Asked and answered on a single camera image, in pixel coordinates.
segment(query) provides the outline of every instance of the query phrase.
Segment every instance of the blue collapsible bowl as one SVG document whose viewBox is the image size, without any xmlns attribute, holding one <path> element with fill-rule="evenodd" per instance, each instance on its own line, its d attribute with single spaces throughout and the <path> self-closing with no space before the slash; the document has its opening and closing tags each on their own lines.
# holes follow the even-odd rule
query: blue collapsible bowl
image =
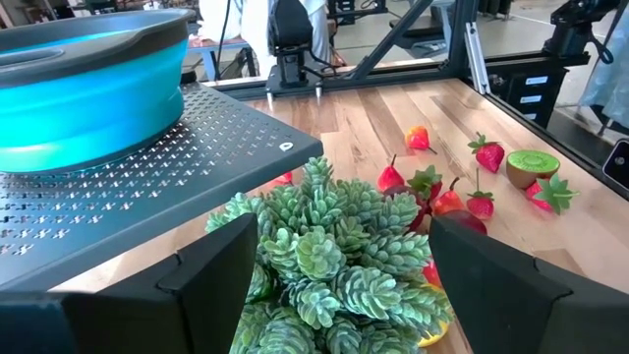
<svg viewBox="0 0 629 354">
<path fill-rule="evenodd" d="M 0 30 L 0 171 L 82 169 L 157 140 L 184 110 L 189 10 Z"/>
</svg>

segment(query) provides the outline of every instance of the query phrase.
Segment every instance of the white lab coat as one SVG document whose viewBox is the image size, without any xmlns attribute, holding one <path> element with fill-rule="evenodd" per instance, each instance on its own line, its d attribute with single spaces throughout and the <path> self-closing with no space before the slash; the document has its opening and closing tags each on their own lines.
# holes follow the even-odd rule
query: white lab coat
<svg viewBox="0 0 629 354">
<path fill-rule="evenodd" d="M 268 51 L 268 15 L 274 0 L 200 0 L 200 15 L 203 19 L 199 35 L 215 42 L 225 24 L 227 1 L 231 1 L 224 39 L 238 35 L 254 50 L 259 74 L 268 77 L 277 60 Z M 313 53 L 329 62 L 331 50 L 327 33 L 325 0 L 300 0 L 313 24 Z"/>
</svg>

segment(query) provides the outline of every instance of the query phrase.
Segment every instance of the kiwi half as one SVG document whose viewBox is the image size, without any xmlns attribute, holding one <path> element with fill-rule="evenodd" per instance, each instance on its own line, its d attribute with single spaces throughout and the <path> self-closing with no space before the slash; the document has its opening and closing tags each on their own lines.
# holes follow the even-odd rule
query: kiwi half
<svg viewBox="0 0 629 354">
<path fill-rule="evenodd" d="M 559 170 L 559 160 L 548 153 L 518 150 L 507 156 L 507 177 L 516 188 L 531 187 L 538 178 L 552 176 Z"/>
</svg>

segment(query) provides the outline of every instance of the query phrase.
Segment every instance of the artificial succulent plant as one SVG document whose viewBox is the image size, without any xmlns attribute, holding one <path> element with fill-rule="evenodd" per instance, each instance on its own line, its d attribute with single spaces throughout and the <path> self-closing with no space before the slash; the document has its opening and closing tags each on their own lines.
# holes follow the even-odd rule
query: artificial succulent plant
<svg viewBox="0 0 629 354">
<path fill-rule="evenodd" d="M 408 230 L 415 197 L 334 181 L 322 157 L 304 171 L 301 186 L 239 194 L 207 223 L 209 232 L 257 215 L 257 263 L 231 353 L 417 353 L 451 311 L 422 277 L 430 248 Z"/>
</svg>

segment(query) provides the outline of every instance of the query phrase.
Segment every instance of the metal grate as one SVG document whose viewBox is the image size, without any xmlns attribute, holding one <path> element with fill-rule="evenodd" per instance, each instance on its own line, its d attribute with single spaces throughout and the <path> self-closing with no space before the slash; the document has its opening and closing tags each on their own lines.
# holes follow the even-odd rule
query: metal grate
<svg viewBox="0 0 629 354">
<path fill-rule="evenodd" d="M 322 154 L 220 92 L 183 90 L 184 115 L 151 147 L 79 172 L 0 174 L 0 289 L 48 289 Z"/>
</svg>

